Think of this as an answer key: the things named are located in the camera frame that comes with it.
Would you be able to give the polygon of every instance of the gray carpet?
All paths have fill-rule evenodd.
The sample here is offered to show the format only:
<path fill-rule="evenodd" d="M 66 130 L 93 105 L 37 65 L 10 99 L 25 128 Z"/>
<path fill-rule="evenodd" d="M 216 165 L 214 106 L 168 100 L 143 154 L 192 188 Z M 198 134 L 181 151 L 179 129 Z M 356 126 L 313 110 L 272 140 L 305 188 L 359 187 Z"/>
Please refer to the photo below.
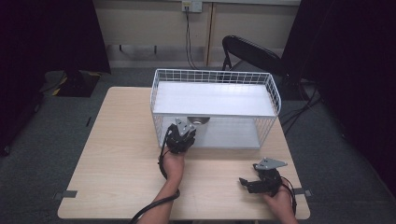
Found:
<path fill-rule="evenodd" d="M 150 87 L 154 71 L 113 69 L 112 75 L 102 75 L 91 98 L 55 97 L 47 91 L 38 112 L 12 143 L 11 154 L 0 158 L 0 223 L 128 223 L 61 220 L 61 201 L 53 195 L 67 188 L 106 91 L 112 86 Z M 47 74 L 47 86 L 61 75 Z M 304 104 L 283 101 L 281 121 Z M 320 103 L 304 112 L 286 135 L 303 187 L 313 192 L 307 198 L 311 218 L 300 222 L 396 223 L 393 197 L 366 159 L 343 139 L 340 127 Z"/>

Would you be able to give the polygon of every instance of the forearm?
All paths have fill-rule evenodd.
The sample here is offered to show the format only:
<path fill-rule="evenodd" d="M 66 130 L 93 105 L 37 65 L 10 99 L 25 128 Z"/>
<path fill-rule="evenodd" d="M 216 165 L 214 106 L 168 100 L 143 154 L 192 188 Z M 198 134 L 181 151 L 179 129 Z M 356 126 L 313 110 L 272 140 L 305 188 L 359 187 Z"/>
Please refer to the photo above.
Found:
<path fill-rule="evenodd" d="M 166 180 L 154 202 L 175 195 L 180 180 Z M 171 215 L 173 201 L 163 203 L 148 210 L 138 221 L 139 224 L 167 224 Z"/>

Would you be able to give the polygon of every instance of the wire rack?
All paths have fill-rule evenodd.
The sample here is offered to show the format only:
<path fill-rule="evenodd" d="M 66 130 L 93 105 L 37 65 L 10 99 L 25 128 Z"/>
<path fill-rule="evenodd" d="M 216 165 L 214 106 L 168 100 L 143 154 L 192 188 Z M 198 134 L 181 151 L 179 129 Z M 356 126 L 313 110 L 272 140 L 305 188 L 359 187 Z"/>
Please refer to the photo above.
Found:
<path fill-rule="evenodd" d="M 150 98 L 159 144 L 175 118 L 210 117 L 195 147 L 260 148 L 280 107 L 269 73 L 158 69 Z"/>

